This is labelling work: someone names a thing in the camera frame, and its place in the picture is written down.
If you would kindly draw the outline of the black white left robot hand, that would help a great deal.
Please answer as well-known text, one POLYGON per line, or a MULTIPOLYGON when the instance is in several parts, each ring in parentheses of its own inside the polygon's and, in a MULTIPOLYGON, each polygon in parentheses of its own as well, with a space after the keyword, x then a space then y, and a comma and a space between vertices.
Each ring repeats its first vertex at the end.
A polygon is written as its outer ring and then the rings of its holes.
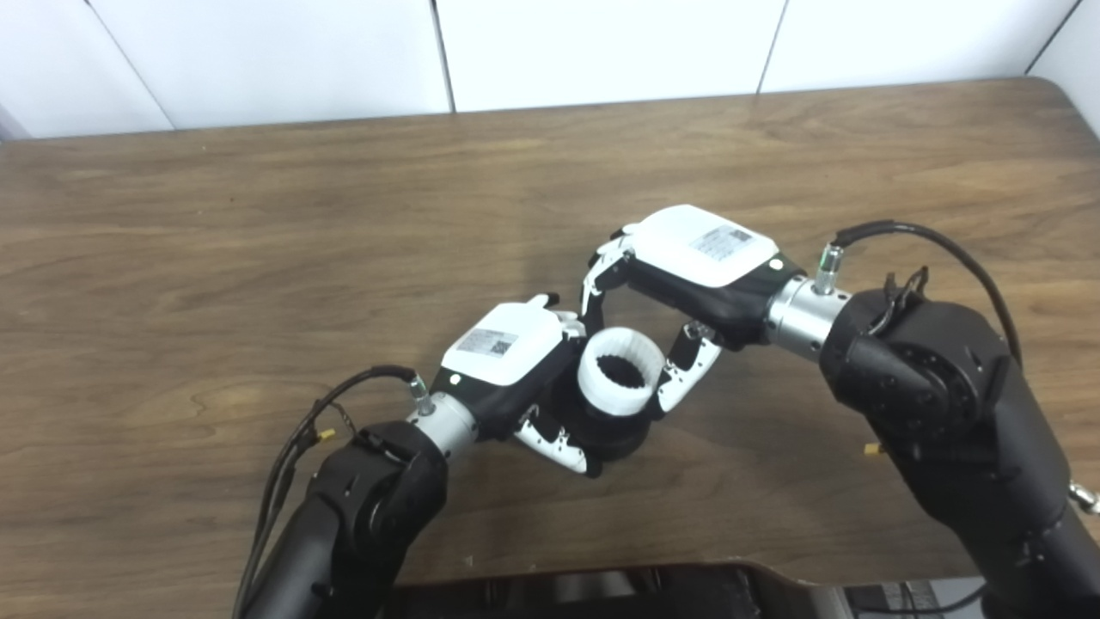
POLYGON ((578 314, 553 309, 558 299, 548 292, 496 305, 447 349, 430 402, 409 416, 446 458, 485 440, 515 438, 573 473, 602 473, 547 402, 588 341, 578 314))

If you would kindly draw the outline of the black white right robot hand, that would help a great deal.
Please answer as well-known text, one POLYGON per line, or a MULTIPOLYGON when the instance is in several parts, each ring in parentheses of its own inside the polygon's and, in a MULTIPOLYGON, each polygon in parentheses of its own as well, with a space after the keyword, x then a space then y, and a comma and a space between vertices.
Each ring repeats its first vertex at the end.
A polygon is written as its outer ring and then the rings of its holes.
POLYGON ((663 419, 712 368, 723 350, 769 344, 769 312, 787 283, 804 270, 778 244, 721 215, 676 205, 610 235, 588 261, 581 292, 582 323, 605 325, 602 303, 628 286, 688 317, 671 352, 657 361, 657 385, 644 404, 663 419))

